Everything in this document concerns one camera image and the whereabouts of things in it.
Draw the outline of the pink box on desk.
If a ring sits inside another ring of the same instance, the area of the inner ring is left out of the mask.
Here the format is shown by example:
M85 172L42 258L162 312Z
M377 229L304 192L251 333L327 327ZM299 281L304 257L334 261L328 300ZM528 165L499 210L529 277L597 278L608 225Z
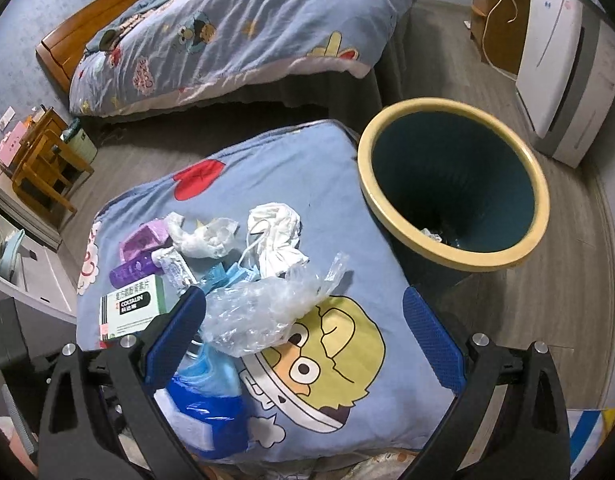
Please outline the pink box on desk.
M18 122L14 128L9 131L0 142L0 163L2 166L8 167L13 162L13 159L18 154L21 148L21 140L27 133L27 124Z

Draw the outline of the cartoon print blue cushion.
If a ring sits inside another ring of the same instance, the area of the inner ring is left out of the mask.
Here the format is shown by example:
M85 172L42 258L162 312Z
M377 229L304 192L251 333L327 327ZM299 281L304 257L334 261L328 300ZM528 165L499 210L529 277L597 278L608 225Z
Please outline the cartoon print blue cushion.
M285 462L423 448L452 402L409 329L407 283L335 122L263 133L136 186L94 218L78 280L87 349L175 304L166 275L111 280L141 228L208 295L196 349L155 395L196 456Z

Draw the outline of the purple spray bottle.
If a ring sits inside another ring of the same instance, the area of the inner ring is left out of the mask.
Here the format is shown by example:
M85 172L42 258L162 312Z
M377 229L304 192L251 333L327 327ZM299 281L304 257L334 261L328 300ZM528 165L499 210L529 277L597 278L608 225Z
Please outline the purple spray bottle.
M151 252L145 252L117 266L110 272L109 278L111 285L115 289L119 289L137 282L148 275L162 273L163 269L152 260Z

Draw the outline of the purple tissue packet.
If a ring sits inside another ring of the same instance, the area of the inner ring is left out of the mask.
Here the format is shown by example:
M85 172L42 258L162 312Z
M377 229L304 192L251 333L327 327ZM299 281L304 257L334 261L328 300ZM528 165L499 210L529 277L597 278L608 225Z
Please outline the purple tissue packet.
M132 260L143 252L150 252L150 250L166 247L169 240L170 233L167 231L164 220L153 219L143 223L121 241L121 263Z

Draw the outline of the strawberry milk carton box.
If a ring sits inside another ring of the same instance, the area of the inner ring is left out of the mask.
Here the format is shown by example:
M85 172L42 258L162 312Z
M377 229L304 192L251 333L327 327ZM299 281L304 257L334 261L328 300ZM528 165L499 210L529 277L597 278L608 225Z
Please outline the strawberry milk carton box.
M567 411L570 431L570 478L593 458L615 425L615 408Z

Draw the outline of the wooden side cabinet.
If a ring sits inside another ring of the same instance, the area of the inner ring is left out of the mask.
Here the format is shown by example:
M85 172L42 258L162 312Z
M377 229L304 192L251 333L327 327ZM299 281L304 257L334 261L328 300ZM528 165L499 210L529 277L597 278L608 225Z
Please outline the wooden side cabinet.
M470 38L483 63L518 75L529 12L530 0L472 0Z

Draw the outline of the blue face mask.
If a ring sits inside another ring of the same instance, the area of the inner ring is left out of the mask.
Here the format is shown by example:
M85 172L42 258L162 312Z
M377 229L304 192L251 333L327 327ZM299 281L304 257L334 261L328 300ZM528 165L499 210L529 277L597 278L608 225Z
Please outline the blue face mask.
M241 396L240 379L234 359L209 344L193 344L181 361L177 376L202 396Z
M211 269L202 276L200 287L208 294L216 288L229 288L241 282L251 283L257 281L259 278L260 271L256 266L253 266L253 268L246 268L235 262L228 269L225 269L225 266L220 262L212 266Z

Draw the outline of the clear plastic packaging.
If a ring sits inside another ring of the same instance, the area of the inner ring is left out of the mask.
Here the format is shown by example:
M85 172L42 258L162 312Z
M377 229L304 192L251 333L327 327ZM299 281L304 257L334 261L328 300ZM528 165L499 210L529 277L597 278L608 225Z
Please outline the clear plastic packaging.
M340 285L349 260L339 252L324 274L305 263L286 271L282 278L261 278L213 290L206 297L201 340L233 358L282 344L289 339L294 322Z

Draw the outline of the bed with cartoon duvet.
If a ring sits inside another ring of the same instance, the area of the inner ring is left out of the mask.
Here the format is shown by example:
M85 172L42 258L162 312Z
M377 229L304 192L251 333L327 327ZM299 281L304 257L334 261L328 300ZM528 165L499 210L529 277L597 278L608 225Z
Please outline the bed with cartoon duvet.
M415 0L138 0L84 47L70 110L173 110L288 76L365 77Z

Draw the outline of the green Coltalin medicine box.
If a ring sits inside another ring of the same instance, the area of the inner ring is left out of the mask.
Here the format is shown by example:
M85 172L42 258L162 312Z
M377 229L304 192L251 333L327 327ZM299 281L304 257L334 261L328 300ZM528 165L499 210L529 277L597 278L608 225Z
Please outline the green Coltalin medicine box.
M108 341L139 333L166 312L161 276L140 278L100 299L99 339Z

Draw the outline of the blue wet wipes pack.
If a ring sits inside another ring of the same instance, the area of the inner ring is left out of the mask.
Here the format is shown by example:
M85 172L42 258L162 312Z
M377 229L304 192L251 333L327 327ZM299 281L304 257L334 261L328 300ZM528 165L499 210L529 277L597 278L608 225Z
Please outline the blue wet wipes pack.
M153 399L190 452L223 460L249 448L248 411L242 396L204 396L177 377Z

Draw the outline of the yellow rimmed teal trash bin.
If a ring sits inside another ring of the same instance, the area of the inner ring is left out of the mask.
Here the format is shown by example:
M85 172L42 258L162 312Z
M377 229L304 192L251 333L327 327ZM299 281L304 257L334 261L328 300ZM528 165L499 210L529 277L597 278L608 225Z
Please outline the yellow rimmed teal trash bin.
M517 266L546 233L541 165L478 107L441 98L385 107L359 138L357 167L369 208L422 292Z

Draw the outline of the wooden headboard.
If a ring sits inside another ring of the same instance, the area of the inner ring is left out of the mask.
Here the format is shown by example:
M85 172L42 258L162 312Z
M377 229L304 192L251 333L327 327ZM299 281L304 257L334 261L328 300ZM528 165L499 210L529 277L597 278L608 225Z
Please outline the wooden headboard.
M42 38L36 46L39 63L64 94L70 90L87 42L137 1L94 0Z

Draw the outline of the wooden chair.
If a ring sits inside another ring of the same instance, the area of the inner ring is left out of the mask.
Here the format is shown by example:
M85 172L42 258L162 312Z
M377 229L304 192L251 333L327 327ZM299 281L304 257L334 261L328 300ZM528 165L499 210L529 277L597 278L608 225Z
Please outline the wooden chair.
M74 153L60 136L51 130L38 134L16 167L12 190L35 214L58 226L52 215L57 206L76 214L76 207L66 197L76 180L86 172L94 173L85 159Z

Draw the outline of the small white blue wrapper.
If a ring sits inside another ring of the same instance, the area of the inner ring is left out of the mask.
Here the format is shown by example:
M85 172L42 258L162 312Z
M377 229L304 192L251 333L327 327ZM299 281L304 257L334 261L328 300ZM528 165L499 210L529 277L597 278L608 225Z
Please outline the small white blue wrapper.
M160 248L152 252L152 262L160 268L178 296L185 294L198 280L190 270L184 257L174 247Z

